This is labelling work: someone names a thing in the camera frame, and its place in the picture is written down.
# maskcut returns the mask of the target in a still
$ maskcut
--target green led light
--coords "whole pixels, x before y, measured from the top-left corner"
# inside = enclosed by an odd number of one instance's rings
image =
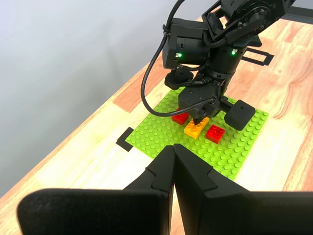
[[[181,57],[182,57],[182,54],[181,54],[181,53],[176,53],[175,57],[176,57],[176,58],[181,58]]]
[[[233,49],[233,50],[232,50],[232,52],[231,52],[231,55],[236,55],[236,54],[237,54],[237,52],[238,52],[238,50],[237,50],[237,49]]]

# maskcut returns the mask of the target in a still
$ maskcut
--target red lego brick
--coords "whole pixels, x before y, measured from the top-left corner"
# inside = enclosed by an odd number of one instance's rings
[[[188,118],[189,118],[189,114],[187,113],[172,116],[172,120],[178,123],[179,125],[184,125],[184,123],[187,121]]]
[[[205,137],[208,140],[218,144],[218,143],[220,143],[224,133],[225,133],[224,129],[222,129],[216,125],[212,125],[211,128],[206,133]]]

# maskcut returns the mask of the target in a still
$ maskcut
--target orange lego brick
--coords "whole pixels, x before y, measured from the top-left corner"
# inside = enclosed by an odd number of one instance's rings
[[[205,125],[209,122],[209,118],[206,117],[198,125],[194,124],[194,121],[191,120],[190,123],[185,128],[185,134],[196,139],[200,135],[201,131],[204,129]]]

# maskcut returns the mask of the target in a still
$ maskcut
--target wooden table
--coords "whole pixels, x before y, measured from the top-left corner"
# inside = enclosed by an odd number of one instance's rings
[[[259,66],[241,61],[227,90],[234,99],[270,113],[236,182],[249,190],[313,189],[313,25],[280,20],[260,36],[260,50],[275,55]],[[124,188],[151,162],[136,148],[115,144],[136,128],[148,112],[139,88],[147,66],[46,156],[0,199],[0,234],[21,234],[16,208],[27,194],[42,188]],[[168,73],[159,58],[146,94],[155,106],[168,93]],[[183,234],[174,197],[172,234]]]

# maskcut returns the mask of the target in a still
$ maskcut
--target gray wall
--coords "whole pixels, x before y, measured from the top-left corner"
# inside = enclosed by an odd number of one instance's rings
[[[149,62],[175,2],[0,1],[0,196]]]
[[[293,6],[313,9],[313,0],[296,0]]]

